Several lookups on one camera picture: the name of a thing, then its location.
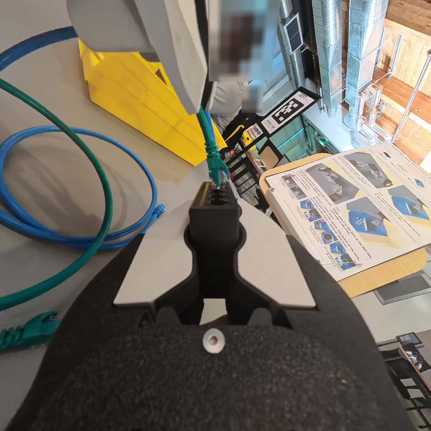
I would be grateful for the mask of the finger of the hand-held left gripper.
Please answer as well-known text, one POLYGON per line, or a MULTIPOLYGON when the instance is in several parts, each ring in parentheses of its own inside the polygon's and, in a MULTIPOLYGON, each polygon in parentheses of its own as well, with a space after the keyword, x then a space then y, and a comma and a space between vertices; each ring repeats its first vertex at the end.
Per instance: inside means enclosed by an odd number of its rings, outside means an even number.
POLYGON ((98 52, 138 52, 160 62, 188 114, 200 110, 207 77, 194 1, 68 0, 78 37, 98 52))

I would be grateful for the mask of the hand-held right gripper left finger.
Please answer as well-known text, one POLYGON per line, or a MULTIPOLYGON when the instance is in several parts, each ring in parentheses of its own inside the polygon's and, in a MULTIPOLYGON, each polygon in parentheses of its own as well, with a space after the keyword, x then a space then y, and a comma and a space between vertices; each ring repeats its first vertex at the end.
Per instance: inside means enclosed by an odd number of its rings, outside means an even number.
POLYGON ((145 234, 114 299, 121 310, 142 310, 158 324, 200 324, 196 254, 189 247, 190 206, 166 212, 145 234))

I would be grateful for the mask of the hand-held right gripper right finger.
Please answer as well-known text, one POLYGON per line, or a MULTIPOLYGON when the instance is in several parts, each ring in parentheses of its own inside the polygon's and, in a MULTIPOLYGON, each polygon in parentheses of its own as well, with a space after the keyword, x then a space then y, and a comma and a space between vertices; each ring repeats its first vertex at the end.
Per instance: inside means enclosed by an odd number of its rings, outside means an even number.
POLYGON ((225 299, 229 324, 246 325, 258 310, 273 325, 290 325, 294 312, 317 312, 283 229, 244 199, 237 203, 239 243, 234 246, 225 299))

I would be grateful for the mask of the black network switch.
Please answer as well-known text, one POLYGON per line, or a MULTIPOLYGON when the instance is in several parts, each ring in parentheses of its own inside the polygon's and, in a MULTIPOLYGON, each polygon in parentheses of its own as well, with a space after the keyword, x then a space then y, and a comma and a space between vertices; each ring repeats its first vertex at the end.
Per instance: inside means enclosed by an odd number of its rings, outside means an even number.
POLYGON ((203 182, 189 208, 189 241, 197 258, 200 294, 225 299, 240 244, 240 207, 229 185, 203 182))

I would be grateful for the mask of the yellow plastic bin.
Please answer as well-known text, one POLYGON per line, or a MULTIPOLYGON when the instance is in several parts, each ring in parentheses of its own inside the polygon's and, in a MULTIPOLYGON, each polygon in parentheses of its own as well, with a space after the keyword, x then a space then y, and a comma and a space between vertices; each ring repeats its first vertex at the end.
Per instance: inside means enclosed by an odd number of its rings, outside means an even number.
POLYGON ((197 116, 186 112, 161 63, 78 44, 93 103, 194 166, 206 159, 197 116))

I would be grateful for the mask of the black-framed wooden chair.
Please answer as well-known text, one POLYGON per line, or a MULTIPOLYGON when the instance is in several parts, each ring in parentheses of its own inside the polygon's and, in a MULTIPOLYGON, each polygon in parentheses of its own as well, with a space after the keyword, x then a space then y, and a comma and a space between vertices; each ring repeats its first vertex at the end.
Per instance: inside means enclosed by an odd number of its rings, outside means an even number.
POLYGON ((266 169, 276 167, 283 159, 283 154, 269 139, 258 150, 258 154, 266 169))

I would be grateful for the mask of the silver ventilation duct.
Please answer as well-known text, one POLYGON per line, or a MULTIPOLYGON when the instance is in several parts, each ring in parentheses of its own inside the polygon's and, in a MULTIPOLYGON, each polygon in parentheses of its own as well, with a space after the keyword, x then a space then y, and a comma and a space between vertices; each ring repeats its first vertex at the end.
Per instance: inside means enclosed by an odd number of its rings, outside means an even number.
POLYGON ((313 0, 315 40, 323 101, 329 118, 342 102, 342 1, 313 0))
POLYGON ((349 132, 350 143, 355 149, 365 146, 363 136, 357 130, 359 116, 363 113, 359 93, 373 78, 387 7, 387 0, 351 0, 349 4, 344 99, 349 109, 343 126, 349 132))

